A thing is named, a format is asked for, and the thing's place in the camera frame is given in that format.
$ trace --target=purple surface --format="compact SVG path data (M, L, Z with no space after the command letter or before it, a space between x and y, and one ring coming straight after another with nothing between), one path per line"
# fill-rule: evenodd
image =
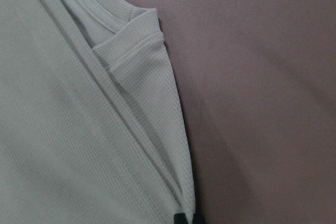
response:
M156 7L209 224L336 223L336 0Z

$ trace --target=waffle knit fabric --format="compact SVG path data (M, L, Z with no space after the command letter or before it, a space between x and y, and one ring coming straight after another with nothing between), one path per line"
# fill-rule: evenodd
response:
M190 153L155 8L0 0L0 223L189 223Z

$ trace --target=ribbed fabric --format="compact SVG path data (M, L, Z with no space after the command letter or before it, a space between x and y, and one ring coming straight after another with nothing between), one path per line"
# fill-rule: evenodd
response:
M191 223L190 154L156 9L71 1L83 10L0 0L0 223L173 223L179 212ZM84 12L110 37L91 45L74 16Z

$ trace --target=gray garment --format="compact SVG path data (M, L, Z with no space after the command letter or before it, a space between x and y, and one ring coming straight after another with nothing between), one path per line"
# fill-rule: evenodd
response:
M0 223L172 223L191 160L155 8L0 0Z

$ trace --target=neckline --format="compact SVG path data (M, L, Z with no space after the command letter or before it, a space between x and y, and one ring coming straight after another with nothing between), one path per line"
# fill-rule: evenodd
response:
M162 34L156 8L138 7L125 0L76 1L114 33L105 41L90 47L95 55L105 61L116 59L151 34Z

